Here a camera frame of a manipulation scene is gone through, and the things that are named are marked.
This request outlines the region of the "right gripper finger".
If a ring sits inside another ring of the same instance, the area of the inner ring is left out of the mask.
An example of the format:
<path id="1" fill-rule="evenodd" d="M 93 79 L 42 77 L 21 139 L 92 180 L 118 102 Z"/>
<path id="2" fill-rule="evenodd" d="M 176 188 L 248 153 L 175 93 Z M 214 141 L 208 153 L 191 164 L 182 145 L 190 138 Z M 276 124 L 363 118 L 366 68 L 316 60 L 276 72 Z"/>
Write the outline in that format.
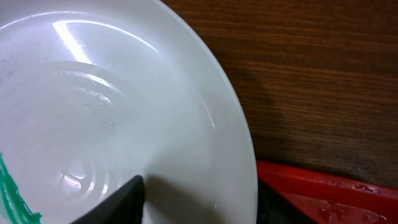
<path id="1" fill-rule="evenodd" d="M 72 224 L 141 224 L 144 202 L 144 179 L 135 175 Z"/>

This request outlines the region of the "white round plate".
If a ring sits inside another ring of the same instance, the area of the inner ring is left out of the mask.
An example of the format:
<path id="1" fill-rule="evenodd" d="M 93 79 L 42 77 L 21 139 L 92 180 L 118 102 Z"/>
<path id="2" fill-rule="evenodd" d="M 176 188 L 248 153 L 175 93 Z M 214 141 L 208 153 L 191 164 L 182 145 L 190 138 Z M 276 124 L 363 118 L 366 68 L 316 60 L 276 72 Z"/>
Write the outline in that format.
<path id="1" fill-rule="evenodd" d="M 135 175 L 144 223 L 255 223 L 254 149 L 215 56 L 160 1 L 2 1 L 1 155 L 42 223 Z"/>

